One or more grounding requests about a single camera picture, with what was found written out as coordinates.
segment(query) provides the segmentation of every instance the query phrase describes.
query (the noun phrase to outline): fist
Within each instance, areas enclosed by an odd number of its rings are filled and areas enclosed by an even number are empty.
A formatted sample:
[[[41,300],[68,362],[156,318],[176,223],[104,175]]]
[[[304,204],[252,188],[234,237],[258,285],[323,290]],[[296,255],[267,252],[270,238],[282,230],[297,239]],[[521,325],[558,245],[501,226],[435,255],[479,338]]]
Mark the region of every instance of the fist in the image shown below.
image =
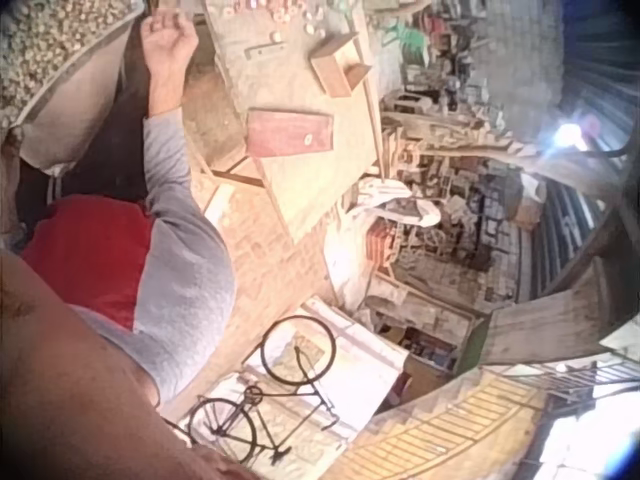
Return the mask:
[[[158,9],[140,27],[145,63],[152,77],[184,75],[198,46],[193,23],[179,10]]]

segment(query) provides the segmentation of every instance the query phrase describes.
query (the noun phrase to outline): corrugated metal wall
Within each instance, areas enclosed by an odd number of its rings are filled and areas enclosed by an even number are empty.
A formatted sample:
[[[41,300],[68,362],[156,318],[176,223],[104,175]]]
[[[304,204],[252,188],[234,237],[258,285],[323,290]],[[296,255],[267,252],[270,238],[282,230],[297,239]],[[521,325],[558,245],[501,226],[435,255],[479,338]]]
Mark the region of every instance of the corrugated metal wall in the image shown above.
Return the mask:
[[[640,32],[616,0],[563,0],[564,78],[561,109],[577,122],[597,119],[596,148],[623,148],[640,105]],[[637,149],[609,160],[620,175],[639,161]],[[531,298],[553,293],[570,262],[602,222],[617,214],[572,188],[549,182],[542,220],[533,232]]]

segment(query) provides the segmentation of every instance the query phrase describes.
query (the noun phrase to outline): bicycle wheel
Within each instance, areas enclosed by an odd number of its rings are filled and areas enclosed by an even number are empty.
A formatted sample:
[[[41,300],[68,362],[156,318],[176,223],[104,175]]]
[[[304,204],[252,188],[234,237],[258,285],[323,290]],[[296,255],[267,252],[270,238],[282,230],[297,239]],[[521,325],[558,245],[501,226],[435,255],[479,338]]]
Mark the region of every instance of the bicycle wheel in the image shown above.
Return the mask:
[[[226,398],[209,398],[193,410],[187,431],[238,463],[249,460],[256,449],[256,426],[239,404]]]
[[[292,387],[317,382],[335,359],[336,339],[329,327],[305,315],[278,320],[260,343],[260,361],[267,374]]]

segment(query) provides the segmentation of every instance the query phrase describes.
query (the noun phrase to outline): workbench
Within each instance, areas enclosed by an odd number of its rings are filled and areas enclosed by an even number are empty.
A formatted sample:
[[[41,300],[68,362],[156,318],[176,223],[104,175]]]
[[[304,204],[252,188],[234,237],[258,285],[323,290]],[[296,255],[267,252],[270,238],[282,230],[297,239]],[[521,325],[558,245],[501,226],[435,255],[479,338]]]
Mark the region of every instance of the workbench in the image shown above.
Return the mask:
[[[213,172],[219,180],[236,186],[246,183],[266,189],[281,222],[297,242],[378,159],[374,129],[380,129],[380,122],[375,82],[365,79],[351,97],[330,98],[309,62],[310,53],[323,40],[304,31],[300,14],[282,25],[264,10],[223,17],[223,6],[220,0],[207,2],[208,22],[218,67],[241,119],[246,119],[250,109],[333,116],[331,151],[250,158],[229,172]],[[354,11],[350,22],[326,10],[327,40],[332,34],[359,31],[360,55],[370,62],[362,9]],[[266,55],[255,55],[255,47],[271,44],[270,35],[277,30],[281,47],[275,53],[267,49]]]

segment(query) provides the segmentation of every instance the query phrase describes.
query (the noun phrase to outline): man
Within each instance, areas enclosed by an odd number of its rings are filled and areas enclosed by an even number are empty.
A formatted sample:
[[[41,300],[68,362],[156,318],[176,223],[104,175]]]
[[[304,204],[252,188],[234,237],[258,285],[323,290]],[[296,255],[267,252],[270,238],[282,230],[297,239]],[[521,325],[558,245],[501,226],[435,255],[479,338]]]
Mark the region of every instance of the man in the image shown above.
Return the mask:
[[[17,478],[253,478],[206,448],[191,453],[153,411],[205,365],[235,287],[190,193],[180,102],[195,29],[160,10],[141,38],[146,205],[64,197],[23,260],[1,253],[2,460]]]

